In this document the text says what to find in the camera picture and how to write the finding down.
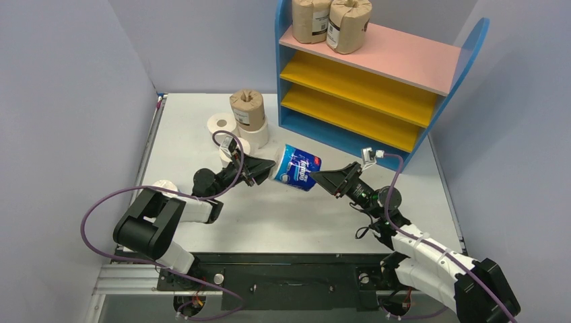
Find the blue plastic tissue roll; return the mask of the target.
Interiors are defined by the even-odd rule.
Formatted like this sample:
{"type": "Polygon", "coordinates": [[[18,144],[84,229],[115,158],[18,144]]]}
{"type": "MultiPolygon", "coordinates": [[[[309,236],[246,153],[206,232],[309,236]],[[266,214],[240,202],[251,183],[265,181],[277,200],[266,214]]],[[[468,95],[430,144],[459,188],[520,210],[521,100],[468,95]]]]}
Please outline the blue plastic tissue roll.
{"type": "Polygon", "coordinates": [[[285,144],[276,151],[274,160],[276,165],[270,172],[270,179],[305,192],[316,184],[310,174],[321,170],[320,157],[285,144]]]}

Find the brown roll cloud logo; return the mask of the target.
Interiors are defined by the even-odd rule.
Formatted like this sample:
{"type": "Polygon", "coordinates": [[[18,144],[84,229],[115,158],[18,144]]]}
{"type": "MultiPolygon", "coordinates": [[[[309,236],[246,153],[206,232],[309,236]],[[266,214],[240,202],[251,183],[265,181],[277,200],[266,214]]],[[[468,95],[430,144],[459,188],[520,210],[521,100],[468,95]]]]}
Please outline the brown roll cloud logo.
{"type": "Polygon", "coordinates": [[[369,0],[338,0],[331,3],[326,44],[336,53],[347,55],[364,44],[372,13],[369,0]]]}

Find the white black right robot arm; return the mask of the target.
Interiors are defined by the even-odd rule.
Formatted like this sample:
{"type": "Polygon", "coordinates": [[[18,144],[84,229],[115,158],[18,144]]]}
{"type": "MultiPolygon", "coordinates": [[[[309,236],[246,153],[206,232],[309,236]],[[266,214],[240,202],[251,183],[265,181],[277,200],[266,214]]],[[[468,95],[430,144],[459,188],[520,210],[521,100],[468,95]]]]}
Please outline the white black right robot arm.
{"type": "Polygon", "coordinates": [[[521,307],[497,262],[472,258],[436,241],[402,215],[394,184],[373,189],[360,178],[362,172],[354,162],[310,176],[328,193],[348,197],[353,208],[369,216],[370,231],[392,250],[380,263],[386,286],[417,289],[452,310],[460,322],[515,322],[521,307]]]}

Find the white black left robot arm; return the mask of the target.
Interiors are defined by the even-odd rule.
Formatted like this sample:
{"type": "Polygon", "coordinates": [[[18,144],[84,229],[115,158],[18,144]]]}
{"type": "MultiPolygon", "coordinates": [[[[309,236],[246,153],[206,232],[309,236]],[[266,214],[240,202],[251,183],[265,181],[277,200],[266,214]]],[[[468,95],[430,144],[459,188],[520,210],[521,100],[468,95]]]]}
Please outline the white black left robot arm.
{"type": "Polygon", "coordinates": [[[224,206],[214,198],[216,195],[241,182],[260,185],[275,165],[273,160],[237,152],[218,173],[208,168],[198,170],[191,197],[175,196],[173,190],[166,192],[157,186],[144,188],[116,224],[113,240],[171,268],[174,280],[183,289],[193,289],[200,283],[201,271],[195,266],[197,258],[173,240],[179,223],[215,222],[224,206]]]}

